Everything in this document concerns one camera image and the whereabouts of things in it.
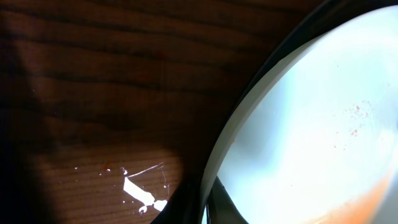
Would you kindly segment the light blue plate top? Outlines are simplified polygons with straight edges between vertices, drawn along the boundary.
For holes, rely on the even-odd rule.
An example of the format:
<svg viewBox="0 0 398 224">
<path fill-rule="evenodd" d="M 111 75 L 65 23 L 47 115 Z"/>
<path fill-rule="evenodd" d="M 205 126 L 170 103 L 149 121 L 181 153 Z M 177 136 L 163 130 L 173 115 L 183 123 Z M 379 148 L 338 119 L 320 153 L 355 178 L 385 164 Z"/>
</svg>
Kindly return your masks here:
<svg viewBox="0 0 398 224">
<path fill-rule="evenodd" d="M 200 186 L 248 223 L 397 222 L 397 4 L 301 45 L 247 93 Z"/>
</svg>

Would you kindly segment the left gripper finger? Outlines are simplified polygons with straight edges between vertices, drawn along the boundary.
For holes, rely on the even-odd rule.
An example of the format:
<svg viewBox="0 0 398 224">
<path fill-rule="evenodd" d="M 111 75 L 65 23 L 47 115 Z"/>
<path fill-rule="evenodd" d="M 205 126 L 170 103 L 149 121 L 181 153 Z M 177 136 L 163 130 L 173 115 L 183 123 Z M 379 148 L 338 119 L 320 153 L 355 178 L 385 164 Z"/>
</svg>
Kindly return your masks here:
<svg viewBox="0 0 398 224">
<path fill-rule="evenodd" d="M 207 224 L 248 224 L 216 177 L 206 205 Z"/>
</svg>

